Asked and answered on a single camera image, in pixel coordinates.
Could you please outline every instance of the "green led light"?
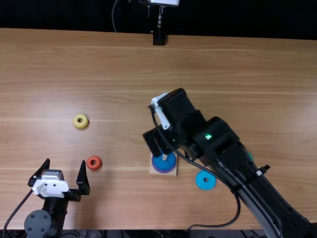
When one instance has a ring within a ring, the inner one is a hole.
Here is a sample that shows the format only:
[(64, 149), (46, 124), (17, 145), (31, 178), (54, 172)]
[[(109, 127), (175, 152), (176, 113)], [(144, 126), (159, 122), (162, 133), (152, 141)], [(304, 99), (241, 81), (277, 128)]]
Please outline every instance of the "green led light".
[(212, 138), (212, 135), (207, 134), (207, 135), (205, 136), (205, 138), (206, 138), (207, 140), (210, 140), (210, 139)]

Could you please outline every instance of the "wooden table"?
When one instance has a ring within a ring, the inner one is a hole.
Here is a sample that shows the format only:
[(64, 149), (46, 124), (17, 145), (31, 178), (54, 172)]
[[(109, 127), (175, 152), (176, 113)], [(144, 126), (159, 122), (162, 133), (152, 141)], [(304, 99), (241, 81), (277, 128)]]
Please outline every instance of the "wooden table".
[[(153, 128), (152, 97), (183, 87), (209, 119), (227, 121), (267, 178), (317, 222), (317, 42), (53, 30), (0, 31), (0, 226), (51, 159), (71, 187), (82, 160), (91, 195), (70, 202), (65, 229), (184, 229), (230, 220), (236, 203), (218, 182), (201, 191), (198, 169), (179, 161), (175, 178), (149, 175), (142, 134)], [(72, 118), (84, 113), (86, 130)], [(32, 195), (11, 221), (22, 229), (41, 209)], [(243, 205), (229, 229), (260, 228)]]

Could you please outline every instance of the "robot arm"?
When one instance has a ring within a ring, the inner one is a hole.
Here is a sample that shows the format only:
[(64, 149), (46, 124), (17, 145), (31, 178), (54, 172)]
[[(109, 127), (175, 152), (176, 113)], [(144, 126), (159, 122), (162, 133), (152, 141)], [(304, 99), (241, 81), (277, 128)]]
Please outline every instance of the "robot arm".
[(225, 121), (206, 121), (181, 88), (154, 98), (150, 107), (162, 122), (143, 135), (155, 156), (160, 155), (159, 148), (168, 154), (181, 147), (190, 158), (212, 168), (250, 209), (268, 238), (317, 238), (316, 227), (265, 178), (269, 166), (257, 168)]
[(41, 210), (31, 212), (24, 222), (28, 238), (58, 238), (63, 230), (69, 201), (79, 202), (81, 195), (89, 195), (90, 187), (86, 163), (82, 161), (78, 173), (78, 189), (69, 189), (61, 170), (50, 170), (50, 160), (30, 177), (28, 185), (44, 200)]

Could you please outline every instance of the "black background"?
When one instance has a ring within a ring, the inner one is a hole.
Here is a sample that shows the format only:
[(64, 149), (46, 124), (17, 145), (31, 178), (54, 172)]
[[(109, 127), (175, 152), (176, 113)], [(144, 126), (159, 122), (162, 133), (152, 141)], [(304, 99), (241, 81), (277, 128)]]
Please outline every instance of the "black background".
[[(113, 31), (114, 0), (0, 0), (0, 27)], [(118, 32), (150, 33), (157, 9), (147, 18), (138, 0), (119, 0)], [(180, 0), (163, 16), (168, 34), (317, 39), (316, 0)]]

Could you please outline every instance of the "yellow ring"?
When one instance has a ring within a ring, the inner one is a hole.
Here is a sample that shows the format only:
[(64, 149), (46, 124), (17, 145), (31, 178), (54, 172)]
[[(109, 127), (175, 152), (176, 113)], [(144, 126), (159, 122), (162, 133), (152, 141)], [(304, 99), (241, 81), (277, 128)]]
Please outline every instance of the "yellow ring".
[(73, 119), (73, 124), (77, 129), (84, 129), (88, 123), (89, 120), (84, 114), (77, 114)]

